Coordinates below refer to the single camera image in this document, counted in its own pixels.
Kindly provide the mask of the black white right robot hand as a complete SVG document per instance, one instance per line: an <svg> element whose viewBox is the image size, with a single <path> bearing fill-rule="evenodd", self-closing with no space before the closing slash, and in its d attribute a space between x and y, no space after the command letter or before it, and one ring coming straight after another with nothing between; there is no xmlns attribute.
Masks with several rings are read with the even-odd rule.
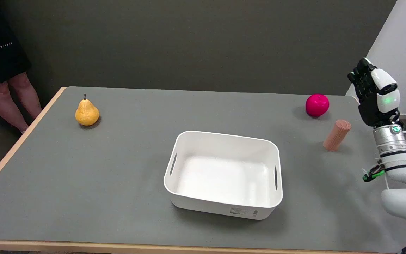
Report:
<svg viewBox="0 0 406 254"><path fill-rule="evenodd" d="M347 77L354 85L359 113L367 126L402 124L398 110L401 94L396 80L388 72L373 65L369 59L361 58Z"/></svg>

